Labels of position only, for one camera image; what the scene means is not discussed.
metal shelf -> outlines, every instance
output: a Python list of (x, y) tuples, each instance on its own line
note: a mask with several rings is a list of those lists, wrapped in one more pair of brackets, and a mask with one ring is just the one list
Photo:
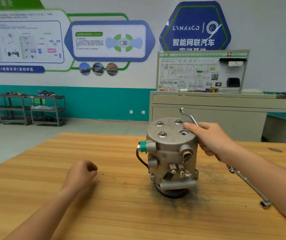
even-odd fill
[(62, 95), (55, 95), (55, 96), (39, 96), (39, 95), (29, 95), (30, 96), (30, 98), (32, 98), (32, 99), (63, 99), (63, 98), (65, 98), (65, 96), (62, 96)]
[(39, 125), (41, 125), (41, 124), (45, 124), (45, 125), (57, 125), (58, 127), (60, 127), (61, 125), (64, 125), (65, 124), (65, 119), (59, 119), (59, 121), (57, 122), (55, 122), (55, 121), (44, 121), (43, 120), (43, 118), (40, 118), (40, 119), (37, 119), (37, 120), (33, 120), (33, 124), (39, 124)]
[[(28, 119), (26, 115), (26, 111), (30, 111), (30, 106), (24, 105), (24, 99), (27, 98), (27, 95), (7, 95), (7, 94), (0, 94), (0, 98), (3, 98), (4, 105), (0, 105), (0, 111), (6, 111), (7, 116), (0, 114), (0, 122), (3, 124), (9, 123), (23, 123), (24, 125), (31, 124), (32, 120)], [(14, 106), (12, 105), (12, 99), (19, 99), (21, 101), (21, 106)], [(21, 111), (23, 113), (24, 119), (16, 118), (17, 116), (14, 114), (14, 111)]]
[[(23, 109), (22, 106), (0, 106), (0, 110), (13, 110), (13, 111), (21, 111)], [(31, 110), (31, 107), (24, 106), (24, 110)]]
[[(57, 108), (58, 112), (65, 111), (66, 108)], [(31, 108), (31, 111), (40, 111), (40, 112), (56, 112), (56, 109), (37, 109)]]
[[(66, 110), (66, 102), (65, 102), (65, 96), (60, 96), (60, 95), (56, 95), (56, 96), (34, 96), (34, 95), (30, 95), (30, 98), (33, 99), (33, 104), (35, 106), (35, 99), (40, 99), (40, 105), (43, 105), (42, 100), (43, 99), (49, 99), (49, 100), (54, 100), (54, 109), (37, 109), (37, 108), (32, 108), (31, 107), (31, 113), (32, 111), (34, 112), (41, 112), (41, 117), (38, 118), (36, 117), (36, 119), (34, 119), (33, 115), (32, 115), (32, 122), (33, 124), (48, 124), (48, 125), (57, 125), (57, 126), (61, 126), (63, 124), (65, 124), (65, 119), (60, 119), (59, 118), (59, 113), (62, 111)], [(57, 100), (59, 99), (63, 99), (64, 100), (64, 107), (58, 107), (57, 105)], [(51, 122), (51, 121), (45, 121), (46, 117), (44, 116), (45, 112), (55, 112), (56, 115), (56, 122)]]

wooden table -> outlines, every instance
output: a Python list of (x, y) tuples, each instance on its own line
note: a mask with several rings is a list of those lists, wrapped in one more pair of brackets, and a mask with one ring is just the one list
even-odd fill
[[(161, 196), (135, 156), (144, 139), (63, 133), (0, 164), (0, 239), (60, 189), (74, 162), (86, 159), (99, 168), (97, 185), (75, 200), (54, 239), (286, 239), (286, 218), (274, 206), (259, 207), (252, 188), (201, 150), (197, 189), (177, 200)], [(286, 144), (240, 144), (286, 167)]]

fist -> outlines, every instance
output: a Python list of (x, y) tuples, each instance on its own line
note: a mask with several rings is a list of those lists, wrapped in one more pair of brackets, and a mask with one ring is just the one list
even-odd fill
[(89, 187), (97, 175), (97, 166), (91, 161), (79, 161), (72, 165), (67, 172), (62, 189), (77, 194)]

white wall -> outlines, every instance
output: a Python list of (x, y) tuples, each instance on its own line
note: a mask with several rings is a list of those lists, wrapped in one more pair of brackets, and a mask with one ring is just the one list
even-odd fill
[(243, 88), (286, 91), (286, 0), (215, 0), (232, 34), (228, 49), (250, 49)]
[[(156, 86), (157, 52), (161, 51), (159, 35), (167, 23), (176, 5), (183, 0), (41, 0), (47, 9), (60, 8), (66, 13), (100, 13), (123, 12), (130, 20), (145, 20), (154, 36), (155, 46), (145, 62), (132, 62), (125, 71), (116, 76), (106, 72), (102, 76), (93, 73), (83, 76), (77, 70), (69, 72), (46, 72), (45, 74), (5, 74), (0, 75), (0, 85), (34, 85), (34, 86), (73, 86), (73, 87), (110, 87), (110, 88), (148, 88)], [(124, 67), (126, 63), (116, 62)]]

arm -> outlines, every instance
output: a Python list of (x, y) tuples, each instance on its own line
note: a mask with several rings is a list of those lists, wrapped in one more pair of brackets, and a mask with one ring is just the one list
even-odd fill
[(4, 240), (50, 240), (73, 199), (89, 187), (96, 175), (97, 166), (92, 162), (74, 164), (62, 189)]
[(184, 123), (198, 136), (208, 156), (216, 154), (223, 163), (239, 170), (286, 216), (286, 169), (237, 145), (218, 124), (199, 125)]

